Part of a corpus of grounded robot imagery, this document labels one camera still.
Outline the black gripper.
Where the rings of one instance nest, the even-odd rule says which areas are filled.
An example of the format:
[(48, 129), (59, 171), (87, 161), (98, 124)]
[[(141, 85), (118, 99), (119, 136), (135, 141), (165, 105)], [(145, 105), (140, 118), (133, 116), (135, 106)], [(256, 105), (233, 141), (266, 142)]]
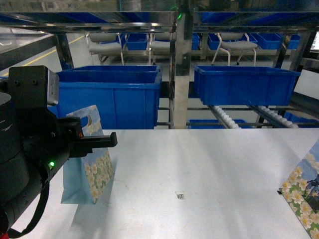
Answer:
[(39, 174), (56, 174), (69, 158), (85, 157), (93, 148), (117, 145), (117, 135), (84, 136), (77, 117), (57, 118), (48, 109), (32, 109), (23, 129), (26, 159)]

